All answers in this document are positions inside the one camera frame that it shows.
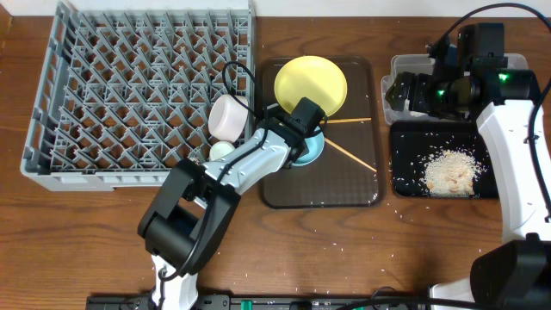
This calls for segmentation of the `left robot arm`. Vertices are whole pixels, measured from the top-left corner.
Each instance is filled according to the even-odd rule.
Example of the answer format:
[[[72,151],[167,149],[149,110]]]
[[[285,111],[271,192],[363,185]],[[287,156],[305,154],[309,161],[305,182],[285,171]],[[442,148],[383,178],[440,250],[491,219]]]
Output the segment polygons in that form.
[[[199,271],[218,250],[241,195],[296,161],[306,139],[322,132],[324,110],[303,97],[289,114],[266,114],[243,145],[222,158],[171,169],[138,224],[156,271],[150,309],[190,309]]]

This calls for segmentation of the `light blue bowl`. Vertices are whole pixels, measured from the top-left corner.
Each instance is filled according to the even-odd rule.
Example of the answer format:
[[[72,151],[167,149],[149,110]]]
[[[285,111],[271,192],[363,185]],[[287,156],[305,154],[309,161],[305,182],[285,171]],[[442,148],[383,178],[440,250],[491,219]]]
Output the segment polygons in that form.
[[[302,167],[314,162],[324,150],[325,136],[319,132],[315,136],[305,139],[305,151],[291,164],[292,167]]]

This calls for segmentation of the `dark brown serving tray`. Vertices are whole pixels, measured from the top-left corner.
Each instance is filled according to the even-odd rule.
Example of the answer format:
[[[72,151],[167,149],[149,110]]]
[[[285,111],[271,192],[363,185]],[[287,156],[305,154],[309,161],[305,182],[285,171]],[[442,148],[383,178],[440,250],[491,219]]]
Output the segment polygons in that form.
[[[330,119],[371,121],[327,124],[324,136],[377,169],[373,172],[325,143],[311,164],[281,169],[259,182],[259,197],[271,208],[372,207],[385,194],[384,164],[370,63],[360,57],[331,57],[344,73],[348,95]]]

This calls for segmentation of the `wooden chopstick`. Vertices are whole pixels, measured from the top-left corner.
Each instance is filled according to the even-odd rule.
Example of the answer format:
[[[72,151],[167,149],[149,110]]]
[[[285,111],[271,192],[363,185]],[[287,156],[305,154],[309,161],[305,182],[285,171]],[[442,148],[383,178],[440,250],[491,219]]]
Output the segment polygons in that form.
[[[323,121],[323,123],[326,124],[344,124],[344,123],[355,123],[355,122],[365,122],[365,121],[371,121],[372,119],[370,117],[365,118],[348,118],[348,119],[330,119],[328,121]]]
[[[335,148],[337,151],[341,152],[343,155],[345,155],[346,157],[354,160],[355,162],[357,162],[358,164],[364,166],[365,168],[373,171],[373,172],[377,172],[377,169],[374,168],[373,166],[371,166],[370,164],[367,164],[366,162],[364,162],[363,160],[361,160],[359,157],[357,157],[356,155],[352,154],[351,152],[345,150],[344,148],[342,148],[340,145],[336,144],[335,142],[331,141],[330,139],[328,138],[325,138],[325,143],[328,144],[329,146],[332,146],[333,148]]]

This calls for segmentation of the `yellow plate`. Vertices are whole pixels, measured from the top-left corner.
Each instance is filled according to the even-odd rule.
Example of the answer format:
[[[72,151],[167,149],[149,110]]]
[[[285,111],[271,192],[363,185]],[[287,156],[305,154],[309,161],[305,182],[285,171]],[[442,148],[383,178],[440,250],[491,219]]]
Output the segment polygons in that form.
[[[343,106],[348,84],[343,71],[329,59],[301,56],[291,59],[277,72],[274,92],[276,101],[288,113],[306,97],[332,116]]]

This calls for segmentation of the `white plastic cup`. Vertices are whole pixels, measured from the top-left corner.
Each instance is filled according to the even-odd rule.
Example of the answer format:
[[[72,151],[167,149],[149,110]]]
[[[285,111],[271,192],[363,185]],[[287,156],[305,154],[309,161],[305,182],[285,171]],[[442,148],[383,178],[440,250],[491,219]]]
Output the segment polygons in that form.
[[[218,141],[209,150],[209,161],[215,161],[225,157],[235,150],[235,146],[227,141]]]

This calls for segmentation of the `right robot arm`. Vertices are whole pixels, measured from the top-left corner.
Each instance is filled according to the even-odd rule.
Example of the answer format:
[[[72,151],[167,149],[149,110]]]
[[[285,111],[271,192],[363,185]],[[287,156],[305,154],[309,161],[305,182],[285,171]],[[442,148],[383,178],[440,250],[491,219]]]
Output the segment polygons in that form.
[[[387,106],[401,121],[421,115],[476,124],[492,161],[503,217],[502,245],[475,260],[467,279],[437,284],[439,307],[471,301],[503,309],[550,306],[550,157],[534,72],[509,67],[500,23],[464,26],[456,44],[393,57]]]

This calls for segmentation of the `rice and food scraps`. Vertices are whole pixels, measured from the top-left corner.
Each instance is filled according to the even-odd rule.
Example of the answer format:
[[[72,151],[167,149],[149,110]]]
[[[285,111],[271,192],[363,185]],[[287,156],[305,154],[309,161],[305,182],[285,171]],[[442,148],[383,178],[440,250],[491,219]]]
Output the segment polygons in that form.
[[[423,162],[421,183],[429,196],[468,197],[487,168],[467,151],[440,150]]]

